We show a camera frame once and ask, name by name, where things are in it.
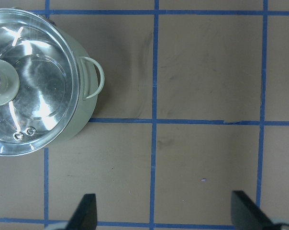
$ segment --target pot handle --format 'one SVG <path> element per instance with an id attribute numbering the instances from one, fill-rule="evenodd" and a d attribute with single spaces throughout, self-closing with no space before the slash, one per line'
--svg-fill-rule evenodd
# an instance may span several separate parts
<path id="1" fill-rule="evenodd" d="M 94 64 L 100 72 L 100 85 L 98 86 L 97 90 L 94 93 L 88 95 L 87 97 L 84 97 L 83 99 L 85 100 L 85 99 L 90 99 L 90 98 L 98 95 L 101 92 L 101 90 L 103 89 L 103 86 L 104 86 L 105 78 L 104 78 L 104 71 L 102 69 L 102 66 L 95 59 L 92 59 L 90 57 L 80 57 L 80 58 L 82 60 L 86 60 L 86 61 L 89 61 L 92 64 Z"/>

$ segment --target pot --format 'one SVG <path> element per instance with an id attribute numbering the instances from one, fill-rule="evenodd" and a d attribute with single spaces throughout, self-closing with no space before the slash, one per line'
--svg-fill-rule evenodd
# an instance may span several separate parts
<path id="1" fill-rule="evenodd" d="M 101 65 L 74 38 L 40 15 L 0 9 L 1 156 L 72 138 L 103 85 Z"/>

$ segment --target cooking pot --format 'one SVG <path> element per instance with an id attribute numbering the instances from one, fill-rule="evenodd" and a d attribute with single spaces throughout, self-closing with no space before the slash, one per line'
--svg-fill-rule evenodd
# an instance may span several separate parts
<path id="1" fill-rule="evenodd" d="M 101 65 L 74 38 L 40 15 L 0 9 L 1 156 L 72 138 L 103 85 Z"/>

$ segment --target black object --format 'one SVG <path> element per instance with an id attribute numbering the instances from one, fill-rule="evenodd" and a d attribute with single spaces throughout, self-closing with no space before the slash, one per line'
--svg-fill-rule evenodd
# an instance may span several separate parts
<path id="1" fill-rule="evenodd" d="M 85 194 L 65 230 L 95 230 L 97 223 L 96 195 Z"/>
<path id="2" fill-rule="evenodd" d="M 273 224 L 244 191 L 232 192 L 231 218 L 236 230 L 289 230 L 289 224 Z"/>

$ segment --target pot lid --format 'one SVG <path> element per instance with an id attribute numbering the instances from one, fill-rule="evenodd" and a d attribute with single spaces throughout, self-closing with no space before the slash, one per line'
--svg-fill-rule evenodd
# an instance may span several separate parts
<path id="1" fill-rule="evenodd" d="M 41 16 L 0 9 L 0 155 L 36 151 L 55 139 L 78 102 L 69 45 Z"/>

